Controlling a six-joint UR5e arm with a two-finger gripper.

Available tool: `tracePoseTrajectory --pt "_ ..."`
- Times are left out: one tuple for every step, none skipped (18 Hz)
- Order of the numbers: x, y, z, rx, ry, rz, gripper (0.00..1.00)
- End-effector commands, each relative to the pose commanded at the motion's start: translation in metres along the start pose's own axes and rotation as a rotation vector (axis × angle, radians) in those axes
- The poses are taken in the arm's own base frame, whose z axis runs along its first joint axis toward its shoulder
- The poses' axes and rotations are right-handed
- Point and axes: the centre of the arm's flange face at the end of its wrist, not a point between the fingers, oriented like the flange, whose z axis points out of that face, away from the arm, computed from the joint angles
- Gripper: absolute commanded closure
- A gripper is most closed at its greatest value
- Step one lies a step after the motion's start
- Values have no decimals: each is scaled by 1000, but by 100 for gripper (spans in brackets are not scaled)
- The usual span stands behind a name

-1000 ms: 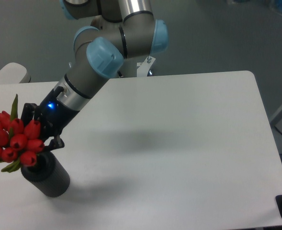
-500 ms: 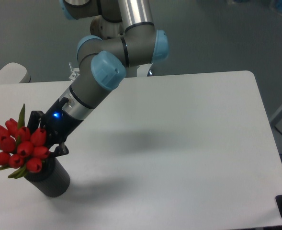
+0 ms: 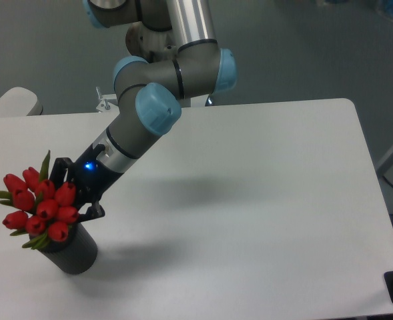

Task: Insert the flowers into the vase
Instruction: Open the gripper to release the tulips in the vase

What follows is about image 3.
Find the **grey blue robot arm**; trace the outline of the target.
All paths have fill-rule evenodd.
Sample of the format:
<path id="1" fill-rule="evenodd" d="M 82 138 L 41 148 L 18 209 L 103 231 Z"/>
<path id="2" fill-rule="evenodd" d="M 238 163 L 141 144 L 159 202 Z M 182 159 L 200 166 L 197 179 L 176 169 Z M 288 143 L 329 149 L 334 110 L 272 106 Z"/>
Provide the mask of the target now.
<path id="1" fill-rule="evenodd" d="M 181 101 L 233 89 L 232 52 L 218 46 L 207 1 L 85 1 L 101 28 L 140 22 L 150 31 L 171 31 L 175 51 L 155 62 L 130 55 L 113 70 L 119 115 L 75 161 L 58 158 L 50 178 L 75 185 L 79 222 L 105 215 L 107 191 L 181 116 Z"/>

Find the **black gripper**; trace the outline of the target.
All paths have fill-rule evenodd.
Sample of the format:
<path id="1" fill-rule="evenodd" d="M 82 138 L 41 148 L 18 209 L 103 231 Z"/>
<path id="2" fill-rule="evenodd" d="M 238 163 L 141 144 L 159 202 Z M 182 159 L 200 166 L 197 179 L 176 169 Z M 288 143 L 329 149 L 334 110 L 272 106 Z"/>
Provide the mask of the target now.
<path id="1" fill-rule="evenodd" d="M 68 157 L 58 157 L 54 160 L 49 180 L 54 185 L 62 185 L 67 173 L 67 182 L 75 185 L 76 194 L 74 205 L 81 208 L 92 203 L 84 214 L 80 214 L 78 223 L 105 217 L 105 210 L 99 204 L 102 195 L 123 175 L 108 169 L 97 160 L 97 156 L 105 151 L 105 146 L 90 145 L 83 154 L 72 161 Z"/>

